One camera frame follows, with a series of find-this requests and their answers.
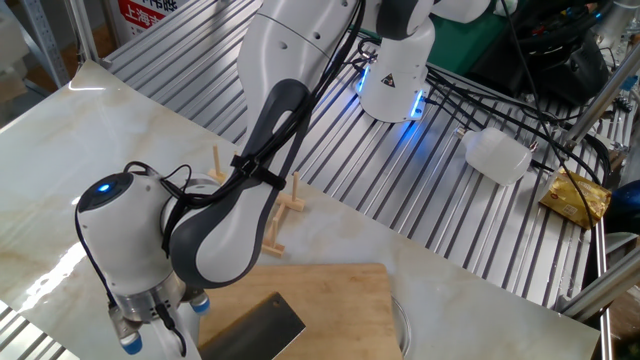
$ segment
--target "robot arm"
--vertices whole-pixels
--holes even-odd
[[[218,188],[210,178],[190,174],[184,188],[178,188],[148,167],[145,172],[127,168],[82,195],[76,211],[78,236],[113,299],[110,313],[125,349],[136,349],[131,346],[131,329],[143,323],[156,328],[164,323],[178,335],[177,328],[168,325],[173,323],[173,310],[164,310],[189,301],[200,313],[206,304],[202,289],[227,286],[251,270],[267,216],[306,135],[311,111],[357,33],[351,32],[334,52],[352,19],[354,27],[360,27],[365,9],[377,13],[376,28],[385,38],[370,77],[382,79],[387,71],[395,77],[393,87],[380,79],[364,84],[360,95],[365,110],[376,111],[367,106],[367,99],[392,88],[402,91],[389,92],[381,103],[403,114],[420,98],[425,76],[418,79],[414,74],[426,75],[433,0],[383,0],[366,8],[364,3],[264,1],[238,59],[248,105],[247,141],[224,185]],[[408,53],[407,44],[413,48]],[[408,76],[413,78],[405,83]],[[181,353],[193,348],[184,342]]]

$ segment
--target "metal pole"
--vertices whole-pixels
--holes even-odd
[[[634,249],[562,306],[560,313],[584,322],[640,281],[640,248]]]
[[[564,137],[565,145],[574,147],[591,130],[593,125],[600,119],[600,116],[607,110],[609,105],[620,93],[620,86],[631,75],[640,68],[640,46],[634,46],[631,53],[622,61],[620,67],[613,73],[607,84],[597,97],[593,99],[591,105],[580,116],[576,124],[567,132]]]
[[[102,5],[102,12],[104,13],[104,17],[107,22],[107,29],[109,30],[111,43],[113,44],[114,49],[117,49],[122,46],[122,44],[120,44],[120,38],[118,37],[116,19],[113,16],[113,11],[111,10],[111,3],[109,0],[102,0],[100,1],[100,4]]]
[[[93,40],[93,32],[89,24],[87,9],[84,7],[84,0],[64,0],[64,4],[69,13],[71,26],[76,32],[76,38],[80,40],[79,46],[84,60],[92,60],[99,63],[100,57],[98,57],[96,43]]]
[[[9,6],[4,0],[0,0],[0,12],[3,12],[12,17],[20,25],[20,32],[22,38],[27,43],[29,51],[36,57],[40,65],[44,68],[47,74],[51,77],[56,86],[69,82],[69,74],[64,66],[58,46],[53,38],[49,22],[44,16],[40,1],[22,1],[22,6],[29,17],[31,26],[37,36],[39,44],[37,44],[31,35],[25,30],[24,26],[20,24],[20,21],[15,17]]]

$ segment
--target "metal rack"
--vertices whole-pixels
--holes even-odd
[[[239,143],[246,104],[235,62],[259,6],[251,0],[191,2],[107,57],[108,70],[142,94]],[[358,76],[345,68],[317,107],[294,163],[304,181],[543,306],[553,307],[559,295],[580,291],[590,238],[537,204],[532,189],[546,176],[530,173],[513,187],[497,186],[464,162],[452,135],[458,123],[447,113],[454,113],[453,108],[432,106],[420,122],[375,121],[358,104],[353,89]],[[475,86],[456,76],[450,79]],[[503,128],[523,143],[536,140],[451,98],[480,122]],[[438,93],[430,99],[442,103]],[[506,103],[486,104],[539,126]],[[555,104],[545,108],[559,117],[568,112]],[[624,142],[630,129],[612,124],[601,132]],[[580,147],[576,151],[597,167],[594,153]],[[536,156],[552,157],[544,146]]]

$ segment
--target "white plastic container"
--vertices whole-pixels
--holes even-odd
[[[456,134],[467,148],[467,163],[500,185],[514,184],[529,168],[531,151],[498,129],[457,129]]]

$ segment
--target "white marble surface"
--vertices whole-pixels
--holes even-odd
[[[229,159],[230,143],[86,64],[69,87],[0,130],[0,300],[81,359],[127,358],[76,239],[74,200],[130,160],[163,173],[186,162],[206,172],[214,142]],[[491,285],[318,190],[302,185],[300,194],[307,208],[287,214],[279,236],[284,259],[259,262],[385,264],[411,321],[410,358],[590,358],[597,331]],[[145,335],[145,350],[153,348]]]

